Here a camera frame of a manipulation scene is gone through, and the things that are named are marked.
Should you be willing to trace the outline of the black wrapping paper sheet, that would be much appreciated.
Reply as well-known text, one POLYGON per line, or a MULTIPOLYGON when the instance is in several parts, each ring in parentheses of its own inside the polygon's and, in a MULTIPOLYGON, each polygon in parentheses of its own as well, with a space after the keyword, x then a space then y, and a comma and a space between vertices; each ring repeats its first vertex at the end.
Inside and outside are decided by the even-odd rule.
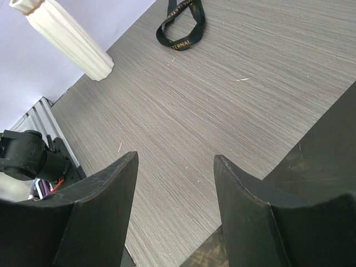
MULTIPOLYGON (((311 202, 355 194, 355 86, 351 85, 261 181, 311 202)), ((222 224, 184 266, 231 266, 222 224)))

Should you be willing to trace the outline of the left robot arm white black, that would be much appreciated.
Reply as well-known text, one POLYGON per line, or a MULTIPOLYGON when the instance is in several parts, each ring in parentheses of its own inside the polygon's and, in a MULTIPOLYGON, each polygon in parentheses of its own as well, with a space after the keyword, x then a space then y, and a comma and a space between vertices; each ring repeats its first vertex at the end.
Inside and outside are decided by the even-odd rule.
POLYGON ((72 164, 60 148, 59 138, 43 139, 40 132, 5 130, 1 133, 1 172, 21 181, 36 178, 56 182, 68 173, 72 164))

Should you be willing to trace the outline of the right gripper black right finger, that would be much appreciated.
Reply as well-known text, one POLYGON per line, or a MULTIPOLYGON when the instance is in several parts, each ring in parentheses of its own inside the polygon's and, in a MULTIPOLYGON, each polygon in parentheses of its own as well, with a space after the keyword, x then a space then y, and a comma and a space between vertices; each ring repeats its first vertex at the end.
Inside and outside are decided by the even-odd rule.
POLYGON ((355 194, 311 202, 214 157, 231 266, 354 266, 355 194))

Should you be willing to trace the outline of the black ribbon with gold lettering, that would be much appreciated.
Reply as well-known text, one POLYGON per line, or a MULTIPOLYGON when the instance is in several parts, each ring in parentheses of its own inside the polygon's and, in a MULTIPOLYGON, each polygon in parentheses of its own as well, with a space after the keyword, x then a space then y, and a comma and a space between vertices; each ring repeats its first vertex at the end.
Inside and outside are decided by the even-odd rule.
POLYGON ((162 1, 166 4, 163 21, 156 30, 159 44, 175 51, 196 46, 203 38, 207 19, 205 1, 162 1))

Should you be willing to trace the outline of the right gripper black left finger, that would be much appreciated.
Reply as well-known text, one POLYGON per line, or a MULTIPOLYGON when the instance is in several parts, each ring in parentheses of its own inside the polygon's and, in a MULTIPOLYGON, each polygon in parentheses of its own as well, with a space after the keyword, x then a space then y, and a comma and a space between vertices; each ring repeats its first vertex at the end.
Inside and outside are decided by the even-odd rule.
POLYGON ((120 266, 138 167, 131 151, 42 200, 2 200, 1 265, 120 266))

